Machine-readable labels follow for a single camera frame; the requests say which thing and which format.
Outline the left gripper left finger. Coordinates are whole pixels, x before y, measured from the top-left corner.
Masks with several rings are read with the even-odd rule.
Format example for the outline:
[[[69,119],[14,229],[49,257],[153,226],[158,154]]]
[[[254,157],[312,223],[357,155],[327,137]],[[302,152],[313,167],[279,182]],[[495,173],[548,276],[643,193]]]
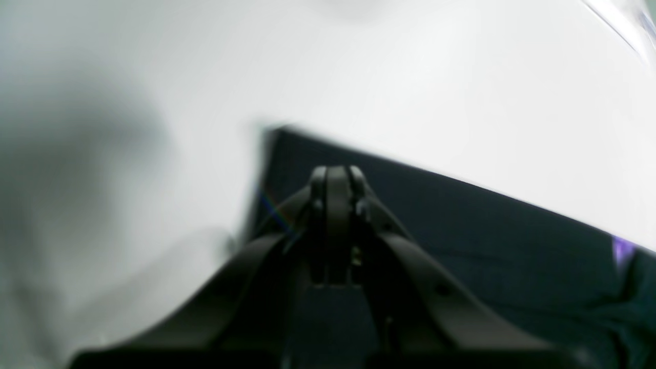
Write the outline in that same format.
[[[72,368],[279,368],[305,290],[326,281],[327,167],[265,220],[260,233],[181,307]]]

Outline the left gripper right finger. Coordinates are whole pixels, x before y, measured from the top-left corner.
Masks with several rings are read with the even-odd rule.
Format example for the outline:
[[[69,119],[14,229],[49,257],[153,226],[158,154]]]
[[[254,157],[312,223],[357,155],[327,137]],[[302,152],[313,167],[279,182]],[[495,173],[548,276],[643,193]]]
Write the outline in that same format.
[[[504,320],[422,250],[348,169],[352,266],[379,335],[366,368],[579,368],[567,350]]]

